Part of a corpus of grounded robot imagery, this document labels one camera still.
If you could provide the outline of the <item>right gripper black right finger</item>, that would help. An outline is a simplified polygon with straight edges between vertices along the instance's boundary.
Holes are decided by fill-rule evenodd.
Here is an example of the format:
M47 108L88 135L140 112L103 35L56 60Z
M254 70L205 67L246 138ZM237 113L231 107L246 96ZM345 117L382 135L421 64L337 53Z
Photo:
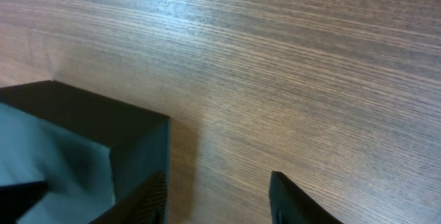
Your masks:
M342 224L282 172L271 173L269 203L273 224Z

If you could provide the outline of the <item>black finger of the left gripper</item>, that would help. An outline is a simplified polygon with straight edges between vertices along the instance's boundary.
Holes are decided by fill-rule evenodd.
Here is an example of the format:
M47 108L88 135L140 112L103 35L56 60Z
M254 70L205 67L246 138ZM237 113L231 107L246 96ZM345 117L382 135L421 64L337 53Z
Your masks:
M47 193L45 181L1 186L1 224L16 224Z

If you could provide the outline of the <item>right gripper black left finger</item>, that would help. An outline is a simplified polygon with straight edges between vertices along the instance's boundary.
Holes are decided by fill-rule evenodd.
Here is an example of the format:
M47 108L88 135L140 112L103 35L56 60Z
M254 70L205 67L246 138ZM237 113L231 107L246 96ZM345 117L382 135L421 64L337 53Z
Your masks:
M90 224L164 224L166 207L166 175L157 171Z

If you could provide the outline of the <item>dark green box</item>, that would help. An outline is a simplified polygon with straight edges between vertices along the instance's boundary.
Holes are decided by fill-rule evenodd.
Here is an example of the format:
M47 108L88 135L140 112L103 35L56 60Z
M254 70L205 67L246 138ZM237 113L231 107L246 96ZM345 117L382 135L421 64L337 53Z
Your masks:
M1 89L1 186L45 181L17 223L90 223L157 171L170 118L58 81Z

